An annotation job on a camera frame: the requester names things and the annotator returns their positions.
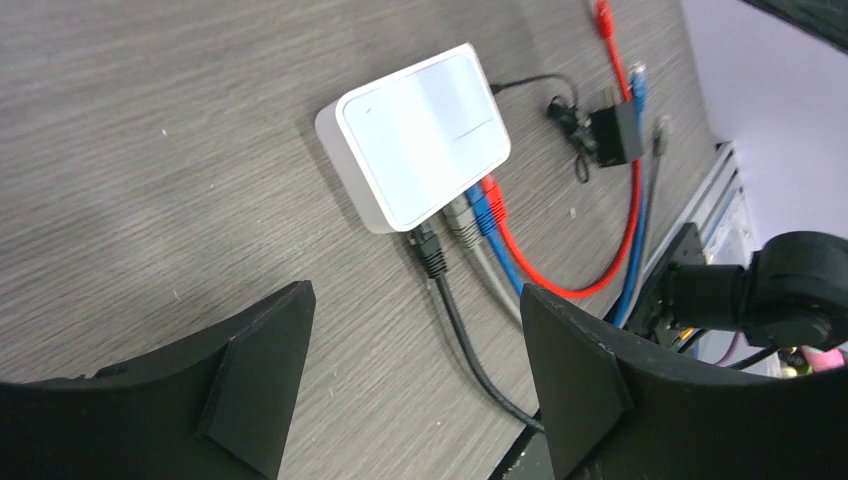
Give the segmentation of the black power adapter with cord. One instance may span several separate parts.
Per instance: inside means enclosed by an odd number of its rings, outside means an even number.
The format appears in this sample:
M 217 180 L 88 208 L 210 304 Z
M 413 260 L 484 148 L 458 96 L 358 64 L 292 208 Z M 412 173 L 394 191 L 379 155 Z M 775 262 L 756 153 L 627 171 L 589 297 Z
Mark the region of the black power adapter with cord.
M 551 99 L 545 114 L 575 151 L 575 175 L 580 183 L 585 184 L 590 179 L 589 160 L 608 168 L 631 163 L 643 155 L 639 115 L 632 101 L 611 103 L 588 112 L 580 106 L 576 82 L 558 73 L 492 83 L 490 90 L 496 95 L 503 90 L 547 80 L 562 81 L 569 89 L 568 97 L 557 95 Z

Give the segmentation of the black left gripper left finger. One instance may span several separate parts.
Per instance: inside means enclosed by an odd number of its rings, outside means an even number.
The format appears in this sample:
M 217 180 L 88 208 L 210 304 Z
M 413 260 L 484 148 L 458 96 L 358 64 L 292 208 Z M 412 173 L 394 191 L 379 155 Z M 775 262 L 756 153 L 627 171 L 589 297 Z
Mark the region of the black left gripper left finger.
M 316 297 L 293 282 L 90 377 L 1 386 L 5 479 L 274 479 Z

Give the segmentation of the white network switch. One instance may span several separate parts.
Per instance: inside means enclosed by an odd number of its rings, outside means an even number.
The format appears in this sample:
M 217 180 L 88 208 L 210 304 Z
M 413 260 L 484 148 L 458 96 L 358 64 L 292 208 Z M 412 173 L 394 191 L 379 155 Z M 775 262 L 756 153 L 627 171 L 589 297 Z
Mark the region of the white network switch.
M 314 127 L 374 234 L 414 229 L 511 153 L 470 43 L 348 91 L 317 113 Z

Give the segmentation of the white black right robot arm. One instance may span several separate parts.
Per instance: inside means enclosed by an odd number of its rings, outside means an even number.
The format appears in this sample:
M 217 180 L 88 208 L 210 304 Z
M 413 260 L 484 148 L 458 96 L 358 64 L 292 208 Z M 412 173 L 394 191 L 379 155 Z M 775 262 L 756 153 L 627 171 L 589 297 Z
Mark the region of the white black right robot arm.
M 664 347 L 681 347 L 693 328 L 739 333 L 772 351 L 832 350 L 847 341 L 847 241 L 793 231 L 745 262 L 710 264 L 688 222 L 649 267 L 624 328 Z

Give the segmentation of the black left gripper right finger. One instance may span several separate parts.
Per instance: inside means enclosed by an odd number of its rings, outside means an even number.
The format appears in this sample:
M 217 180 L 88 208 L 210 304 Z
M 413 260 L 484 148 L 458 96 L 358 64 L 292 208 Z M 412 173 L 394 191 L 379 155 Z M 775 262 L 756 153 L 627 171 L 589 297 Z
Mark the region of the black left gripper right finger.
M 558 479 L 843 479 L 847 372 L 705 363 L 535 286 L 520 309 Z

